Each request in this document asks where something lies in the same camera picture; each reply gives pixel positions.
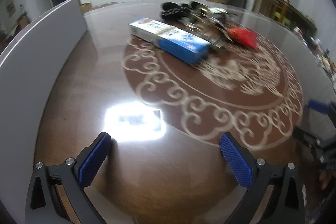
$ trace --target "cardboard box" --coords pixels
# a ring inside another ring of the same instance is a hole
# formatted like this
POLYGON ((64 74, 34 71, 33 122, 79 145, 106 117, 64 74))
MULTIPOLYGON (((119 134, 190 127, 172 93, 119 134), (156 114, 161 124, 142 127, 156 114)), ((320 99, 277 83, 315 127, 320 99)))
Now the cardboard box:
POLYGON ((208 55, 210 43, 174 26, 143 18, 130 24, 131 34, 163 49, 188 64, 208 55))
POLYGON ((90 2, 84 3, 80 7, 82 14, 85 14, 86 12, 90 11, 92 9, 92 4, 90 2))

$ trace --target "brown table top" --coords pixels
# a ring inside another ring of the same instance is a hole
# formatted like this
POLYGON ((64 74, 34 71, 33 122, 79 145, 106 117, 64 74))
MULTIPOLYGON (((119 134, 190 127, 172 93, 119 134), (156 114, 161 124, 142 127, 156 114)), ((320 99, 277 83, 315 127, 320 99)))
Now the brown table top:
POLYGON ((321 198, 317 172, 290 135, 300 121, 333 134, 304 104, 335 97, 313 55, 271 20, 229 8, 260 33, 259 51, 231 45, 186 65, 129 35, 128 23, 159 19, 161 2, 86 13, 89 31, 50 95, 35 161, 59 164, 106 131, 115 139, 111 154, 85 191, 107 223, 223 223, 245 193, 218 148, 230 131, 255 157, 295 162, 311 211, 321 198))

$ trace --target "black object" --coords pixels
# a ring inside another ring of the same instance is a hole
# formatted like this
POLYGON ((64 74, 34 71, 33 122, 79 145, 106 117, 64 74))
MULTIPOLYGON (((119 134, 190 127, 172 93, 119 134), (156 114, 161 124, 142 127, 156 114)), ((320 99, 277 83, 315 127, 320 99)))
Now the black object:
POLYGON ((180 6, 191 9, 191 6, 188 3, 181 3, 180 6))
POLYGON ((334 224, 336 219, 336 187, 323 200, 309 224, 334 224))
POLYGON ((190 3, 190 6, 191 6, 192 10, 196 10, 198 7, 204 6, 204 5, 202 3, 197 2, 197 1, 192 1, 190 3))
POLYGON ((26 224, 70 224, 56 185, 63 185, 65 193, 82 224, 106 224, 86 196, 89 186, 110 151, 112 139, 101 132, 85 147, 76 159, 68 158, 60 165, 36 164, 26 199, 26 224))
POLYGON ((182 17, 187 17, 190 13, 190 10, 185 7, 172 8, 166 11, 162 11, 160 16, 165 21, 177 21, 182 17))
POLYGON ((236 149, 236 151, 234 149, 231 150, 228 154, 223 153, 226 158, 229 157, 228 163, 232 170, 244 172, 246 170, 245 166, 242 166, 240 169, 237 168, 237 162, 238 165, 242 165, 242 160, 244 160, 250 167, 252 172, 251 177, 253 178, 253 184, 225 224, 250 223, 268 185, 274 185, 273 192, 266 210, 258 223, 304 224, 305 207, 302 185, 294 164, 289 163, 286 167, 270 166, 262 159, 255 160, 248 149, 242 148, 230 133, 225 133, 222 137, 228 138, 236 149))
MULTIPOLYGON (((327 114, 336 128, 336 104, 334 102, 324 105, 323 103, 319 104, 315 100, 310 100, 308 107, 320 113, 327 114)), ((294 128, 293 137, 310 148, 318 169, 336 170, 336 137, 320 140, 317 136, 299 127, 294 128)))
POLYGON ((162 10, 167 11, 170 9, 174 9, 174 8, 180 8, 180 6, 177 3, 174 2, 165 2, 162 4, 162 10))

